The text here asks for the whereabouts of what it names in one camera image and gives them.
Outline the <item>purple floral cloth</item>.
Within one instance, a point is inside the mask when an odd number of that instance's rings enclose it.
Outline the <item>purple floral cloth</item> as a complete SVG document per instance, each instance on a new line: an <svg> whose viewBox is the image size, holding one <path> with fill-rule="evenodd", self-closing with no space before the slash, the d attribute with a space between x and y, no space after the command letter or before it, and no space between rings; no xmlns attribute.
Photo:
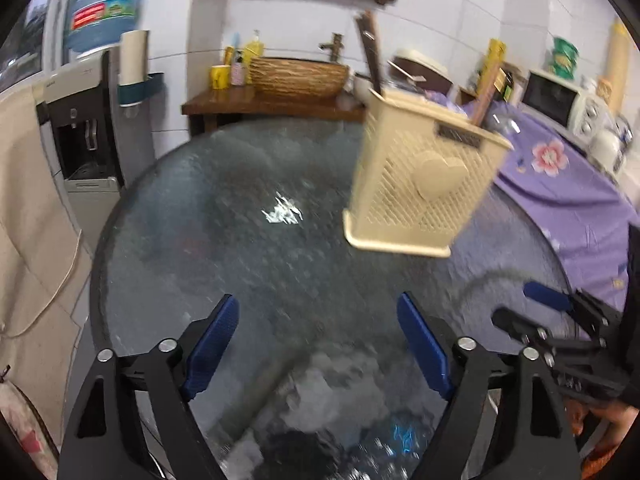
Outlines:
<svg viewBox="0 0 640 480"><path fill-rule="evenodd" d="M629 200L554 130L516 107L486 119L513 145L495 184L528 214L558 256L570 286L622 310L628 287Z"/></svg>

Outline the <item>white electric kettle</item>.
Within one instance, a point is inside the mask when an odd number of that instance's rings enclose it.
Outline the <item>white electric kettle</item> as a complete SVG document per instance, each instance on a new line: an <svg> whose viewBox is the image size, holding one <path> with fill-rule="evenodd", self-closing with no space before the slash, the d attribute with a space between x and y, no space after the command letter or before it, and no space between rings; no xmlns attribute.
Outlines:
<svg viewBox="0 0 640 480"><path fill-rule="evenodd" d="M627 143L616 131L603 128L592 138L587 158L594 168L615 179L622 168L626 148Z"/></svg>

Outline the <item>cream perforated utensil holder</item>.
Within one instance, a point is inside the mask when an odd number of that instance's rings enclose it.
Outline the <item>cream perforated utensil holder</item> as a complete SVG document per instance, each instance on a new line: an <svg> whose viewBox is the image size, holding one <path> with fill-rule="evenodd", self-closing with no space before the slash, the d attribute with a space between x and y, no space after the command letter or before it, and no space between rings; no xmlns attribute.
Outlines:
<svg viewBox="0 0 640 480"><path fill-rule="evenodd" d="M352 246L447 258L512 144L466 116L409 92L370 93L352 194Z"/></svg>

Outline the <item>beige cloth cover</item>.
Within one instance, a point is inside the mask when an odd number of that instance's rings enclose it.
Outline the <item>beige cloth cover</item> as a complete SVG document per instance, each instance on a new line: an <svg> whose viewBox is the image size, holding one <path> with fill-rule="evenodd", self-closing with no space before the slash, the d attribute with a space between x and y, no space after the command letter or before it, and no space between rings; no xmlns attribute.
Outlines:
<svg viewBox="0 0 640 480"><path fill-rule="evenodd" d="M72 313L90 268L42 146L32 87L10 91L1 98L1 366L55 443L80 332Z"/></svg>

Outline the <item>white microwave oven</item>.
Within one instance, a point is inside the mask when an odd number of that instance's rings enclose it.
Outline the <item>white microwave oven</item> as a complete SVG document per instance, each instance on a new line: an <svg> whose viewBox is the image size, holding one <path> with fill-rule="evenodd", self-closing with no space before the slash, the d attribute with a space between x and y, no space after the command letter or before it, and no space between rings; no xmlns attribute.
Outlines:
<svg viewBox="0 0 640 480"><path fill-rule="evenodd" d="M594 93L544 70L529 71L520 105L574 143L589 142L612 118L608 104Z"/></svg>

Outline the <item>green stacked containers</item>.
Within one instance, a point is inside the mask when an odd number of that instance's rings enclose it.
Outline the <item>green stacked containers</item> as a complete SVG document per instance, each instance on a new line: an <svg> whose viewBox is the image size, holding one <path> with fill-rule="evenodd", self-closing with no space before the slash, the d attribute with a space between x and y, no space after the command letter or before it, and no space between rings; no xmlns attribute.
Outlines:
<svg viewBox="0 0 640 480"><path fill-rule="evenodd" d="M553 38L550 72L566 80L573 80L579 51L562 37Z"/></svg>

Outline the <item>water dispenser machine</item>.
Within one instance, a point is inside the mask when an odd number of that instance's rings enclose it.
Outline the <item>water dispenser machine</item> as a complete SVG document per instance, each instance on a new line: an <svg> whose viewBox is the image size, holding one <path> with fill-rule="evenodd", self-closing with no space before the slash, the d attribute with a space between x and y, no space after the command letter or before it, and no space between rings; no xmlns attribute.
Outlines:
<svg viewBox="0 0 640 480"><path fill-rule="evenodd" d="M63 188L93 252L122 192L155 160L148 102L118 99L119 48L82 56L43 86Z"/></svg>

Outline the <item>bronze faucet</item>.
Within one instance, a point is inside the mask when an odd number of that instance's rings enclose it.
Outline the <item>bronze faucet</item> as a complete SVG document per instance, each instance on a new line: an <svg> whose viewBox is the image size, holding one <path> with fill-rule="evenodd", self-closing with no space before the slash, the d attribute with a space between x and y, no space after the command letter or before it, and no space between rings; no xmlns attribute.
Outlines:
<svg viewBox="0 0 640 480"><path fill-rule="evenodd" d="M329 53L329 59L331 63L340 62L341 52L344 48L343 35L334 32L332 39L324 44L319 44L319 49Z"/></svg>

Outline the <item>woven wicker basket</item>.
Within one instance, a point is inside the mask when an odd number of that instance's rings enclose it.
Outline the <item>woven wicker basket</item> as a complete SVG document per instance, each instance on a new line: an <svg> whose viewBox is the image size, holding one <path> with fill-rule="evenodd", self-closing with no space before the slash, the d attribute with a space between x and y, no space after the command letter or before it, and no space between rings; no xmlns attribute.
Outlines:
<svg viewBox="0 0 640 480"><path fill-rule="evenodd" d="M349 67L300 58L253 58L248 66L257 92L295 99L332 99L340 94Z"/></svg>

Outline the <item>dark wooden side table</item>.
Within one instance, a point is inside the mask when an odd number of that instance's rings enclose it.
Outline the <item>dark wooden side table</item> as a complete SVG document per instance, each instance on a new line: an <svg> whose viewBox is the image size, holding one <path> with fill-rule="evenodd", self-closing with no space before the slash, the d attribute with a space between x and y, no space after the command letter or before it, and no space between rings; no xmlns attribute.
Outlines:
<svg viewBox="0 0 640 480"><path fill-rule="evenodd" d="M226 116L301 117L332 122L363 122L366 107L342 91L334 98L281 98L258 93L252 87L207 90L181 105L192 136L215 130Z"/></svg>

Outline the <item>white paper cup stack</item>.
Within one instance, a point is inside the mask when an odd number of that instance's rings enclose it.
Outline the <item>white paper cup stack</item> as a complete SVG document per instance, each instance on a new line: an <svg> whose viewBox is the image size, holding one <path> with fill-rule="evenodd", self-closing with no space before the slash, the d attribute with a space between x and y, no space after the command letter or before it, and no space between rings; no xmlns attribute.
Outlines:
<svg viewBox="0 0 640 480"><path fill-rule="evenodd" d="M143 29L125 32L120 37L118 100L122 107L143 100L148 78L149 32Z"/></svg>

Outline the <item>yellow soap bottle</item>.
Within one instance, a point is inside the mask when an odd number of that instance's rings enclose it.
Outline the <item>yellow soap bottle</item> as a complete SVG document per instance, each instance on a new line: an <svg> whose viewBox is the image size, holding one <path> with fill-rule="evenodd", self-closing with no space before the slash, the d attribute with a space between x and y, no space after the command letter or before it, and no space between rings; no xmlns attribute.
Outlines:
<svg viewBox="0 0 640 480"><path fill-rule="evenodd" d="M258 29L254 30L253 38L243 47L242 64L244 68L245 83L250 86L252 84L252 76L250 76L250 64L254 58L260 58L264 55L264 43L260 40Z"/></svg>

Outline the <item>yellow mug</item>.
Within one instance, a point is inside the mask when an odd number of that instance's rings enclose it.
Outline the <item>yellow mug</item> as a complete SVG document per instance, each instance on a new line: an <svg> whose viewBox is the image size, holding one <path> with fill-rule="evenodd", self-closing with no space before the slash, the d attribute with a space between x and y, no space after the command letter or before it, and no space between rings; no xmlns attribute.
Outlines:
<svg viewBox="0 0 640 480"><path fill-rule="evenodd" d="M231 66L215 65L209 70L210 88L224 90L231 87Z"/></svg>

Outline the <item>blue water jug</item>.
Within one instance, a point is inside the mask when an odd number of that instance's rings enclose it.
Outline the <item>blue water jug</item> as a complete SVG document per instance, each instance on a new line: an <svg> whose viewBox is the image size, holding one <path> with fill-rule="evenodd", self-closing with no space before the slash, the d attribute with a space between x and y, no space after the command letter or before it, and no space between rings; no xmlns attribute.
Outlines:
<svg viewBox="0 0 640 480"><path fill-rule="evenodd" d="M83 54L118 44L137 26L140 0L70 0L65 44Z"/></svg>

